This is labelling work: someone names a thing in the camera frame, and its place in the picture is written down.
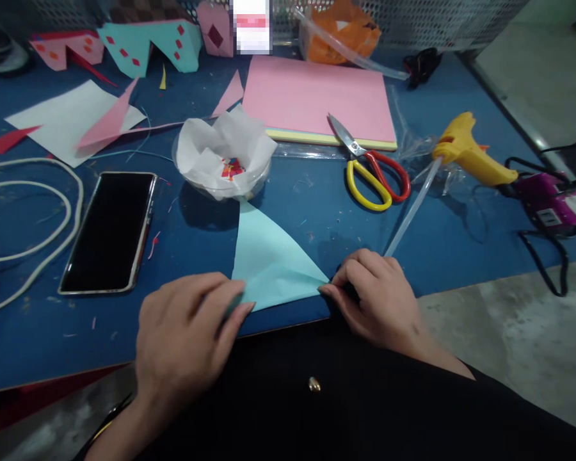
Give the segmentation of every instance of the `blue table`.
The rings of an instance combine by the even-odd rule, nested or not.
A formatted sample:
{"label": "blue table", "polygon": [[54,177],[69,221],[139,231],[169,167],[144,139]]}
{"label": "blue table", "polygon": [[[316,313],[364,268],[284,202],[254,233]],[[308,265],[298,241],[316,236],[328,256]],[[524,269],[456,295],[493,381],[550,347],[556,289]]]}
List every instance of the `blue table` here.
{"label": "blue table", "polygon": [[[388,58],[397,65],[397,61]],[[179,74],[168,69],[168,88],[158,89],[162,66],[152,61],[148,77],[139,81],[131,104],[143,107],[152,124],[188,117],[204,117],[219,101],[235,69],[245,82],[249,59],[206,56],[200,70]],[[119,89],[99,83],[113,94],[128,84],[109,56],[98,69]],[[11,129],[3,118],[40,101],[66,92],[94,78],[71,65],[53,72],[42,63],[31,72],[0,78],[0,135]],[[387,79],[388,89],[396,81]],[[498,160],[518,156],[535,161],[518,133],[486,95],[467,69],[453,56],[445,56],[431,81],[415,92],[396,85],[401,110],[417,136],[441,134],[458,114],[471,111],[477,118],[475,139],[490,144]],[[145,150],[170,157],[179,128],[154,133]],[[118,140],[105,152],[136,147],[140,136]],[[24,140],[0,161],[45,157],[46,151]],[[172,162],[137,154],[89,161],[76,169],[85,184],[88,203],[97,175],[103,171],[151,171],[168,181],[159,185],[150,235],[161,231],[154,256],[147,259],[148,238],[138,285],[124,295],[64,298],[56,294],[69,250],[39,276],[21,298],[0,311],[0,389],[80,373],[134,359],[138,311],[142,299],[161,284],[192,273],[232,273],[237,238],[238,204],[215,204],[184,183]],[[343,258],[361,247],[384,252],[415,198],[375,214],[361,208],[345,185],[345,162],[276,158],[262,193],[253,201],[285,229],[331,277]],[[47,165],[16,166],[0,170],[0,181],[31,179],[65,191],[74,203],[76,185],[59,168]],[[486,280],[535,270],[516,231],[531,224],[518,202],[495,191],[466,186],[451,197],[429,196],[400,243],[395,256],[401,262],[417,296],[467,286]],[[176,199],[171,213],[168,210]],[[45,239],[62,219],[60,201],[36,188],[0,190],[0,255],[20,252]],[[33,257],[0,264],[0,300],[13,293],[65,233]],[[576,238],[565,243],[576,260]],[[538,244],[547,266],[559,264],[547,243]],[[329,315],[319,296],[255,312],[241,335],[296,325]],[[95,329],[92,321],[96,317]]]}

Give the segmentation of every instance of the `yellow glue gun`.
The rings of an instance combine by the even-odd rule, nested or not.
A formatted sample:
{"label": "yellow glue gun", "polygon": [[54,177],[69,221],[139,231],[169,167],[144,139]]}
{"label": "yellow glue gun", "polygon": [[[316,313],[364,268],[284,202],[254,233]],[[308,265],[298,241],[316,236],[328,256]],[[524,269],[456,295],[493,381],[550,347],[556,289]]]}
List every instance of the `yellow glue gun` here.
{"label": "yellow glue gun", "polygon": [[456,162],[485,186],[495,187],[514,182],[518,172],[500,165],[474,141],[472,128],[475,124],[476,119],[471,112],[464,112],[455,118],[433,149],[433,159],[443,157],[443,165]]}

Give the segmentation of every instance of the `light blue paper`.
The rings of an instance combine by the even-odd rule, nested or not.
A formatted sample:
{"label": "light blue paper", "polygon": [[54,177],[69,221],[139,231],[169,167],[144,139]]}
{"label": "light blue paper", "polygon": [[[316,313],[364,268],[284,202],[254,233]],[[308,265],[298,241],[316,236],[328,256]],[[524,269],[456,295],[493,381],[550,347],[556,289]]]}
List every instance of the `light blue paper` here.
{"label": "light blue paper", "polygon": [[246,281],[241,302],[255,311],[318,295],[328,277],[303,249],[262,211],[243,201],[233,280]]}
{"label": "light blue paper", "polygon": [[179,72],[198,70],[203,39],[200,28],[185,19],[135,24],[107,22],[98,29],[100,39],[120,70],[130,78],[145,77],[152,42]]}

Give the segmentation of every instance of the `scissors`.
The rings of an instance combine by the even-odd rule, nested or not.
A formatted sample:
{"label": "scissors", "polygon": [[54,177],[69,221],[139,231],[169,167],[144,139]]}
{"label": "scissors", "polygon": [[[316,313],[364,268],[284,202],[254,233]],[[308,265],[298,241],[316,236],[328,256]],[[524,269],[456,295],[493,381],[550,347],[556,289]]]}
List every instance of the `scissors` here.
{"label": "scissors", "polygon": [[[392,205],[393,200],[397,203],[400,203],[410,196],[410,193],[412,192],[410,177],[399,163],[380,154],[379,152],[376,152],[375,150],[363,149],[350,135],[348,130],[341,123],[339,123],[335,117],[328,114],[328,120],[330,121],[333,131],[335,131],[337,137],[352,153],[351,159],[348,161],[348,188],[358,203],[373,211],[384,211]],[[373,176],[373,174],[371,174],[363,165],[358,162],[358,158],[362,156],[365,156],[365,158],[369,160],[369,164],[371,165],[375,176]],[[380,164],[378,163],[379,161],[388,165],[393,170],[395,170],[397,174],[399,174],[399,178],[401,179],[402,184],[401,188],[403,191],[401,195],[396,195],[388,185],[388,181],[384,177],[384,173],[382,172]],[[367,180],[367,182],[371,184],[373,188],[380,194],[383,201],[381,205],[369,202],[358,191],[356,188],[356,183],[354,182],[355,168],[357,172],[360,173],[360,175],[364,177],[365,180]]]}

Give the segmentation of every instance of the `metal mesh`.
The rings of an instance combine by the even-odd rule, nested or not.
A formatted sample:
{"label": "metal mesh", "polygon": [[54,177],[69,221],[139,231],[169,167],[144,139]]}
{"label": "metal mesh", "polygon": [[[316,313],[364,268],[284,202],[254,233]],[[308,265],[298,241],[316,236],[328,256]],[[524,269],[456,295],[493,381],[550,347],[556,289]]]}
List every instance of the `metal mesh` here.
{"label": "metal mesh", "polygon": [[[214,0],[229,4],[229,0]],[[380,46],[448,51],[488,45],[529,0],[361,0],[381,29]],[[180,0],[196,20],[197,0]],[[273,0],[274,44],[295,44],[298,25],[290,11],[311,4],[324,10],[333,0]],[[113,0],[0,1],[0,22],[18,35],[31,32],[95,28]]]}

